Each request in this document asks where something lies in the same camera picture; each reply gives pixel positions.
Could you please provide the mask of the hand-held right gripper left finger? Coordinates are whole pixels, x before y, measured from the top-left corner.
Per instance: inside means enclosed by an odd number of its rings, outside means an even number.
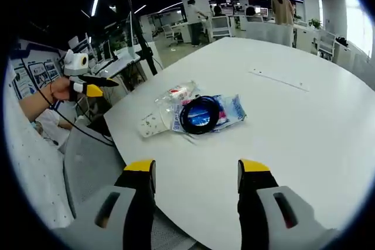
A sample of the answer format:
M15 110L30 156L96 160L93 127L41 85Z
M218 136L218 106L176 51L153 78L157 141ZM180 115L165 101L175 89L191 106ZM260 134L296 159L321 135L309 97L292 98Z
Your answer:
M105 186L76 211L55 236L68 249L150 249L156 192L156 161L127 165L113 186Z

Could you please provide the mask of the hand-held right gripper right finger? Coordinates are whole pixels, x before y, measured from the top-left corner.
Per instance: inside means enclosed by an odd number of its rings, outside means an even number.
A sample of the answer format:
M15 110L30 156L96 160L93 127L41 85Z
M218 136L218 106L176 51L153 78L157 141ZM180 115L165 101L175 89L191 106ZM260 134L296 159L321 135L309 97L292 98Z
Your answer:
M242 249L322 249L334 239L309 203L253 160L238 161L237 212Z

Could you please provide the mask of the person's left hand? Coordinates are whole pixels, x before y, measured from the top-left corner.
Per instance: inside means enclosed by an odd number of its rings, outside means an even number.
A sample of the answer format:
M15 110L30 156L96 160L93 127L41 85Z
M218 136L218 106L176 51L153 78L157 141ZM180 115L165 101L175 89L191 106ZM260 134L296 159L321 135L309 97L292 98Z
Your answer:
M50 84L50 94L54 100L69 101L70 80L66 77L59 77Z

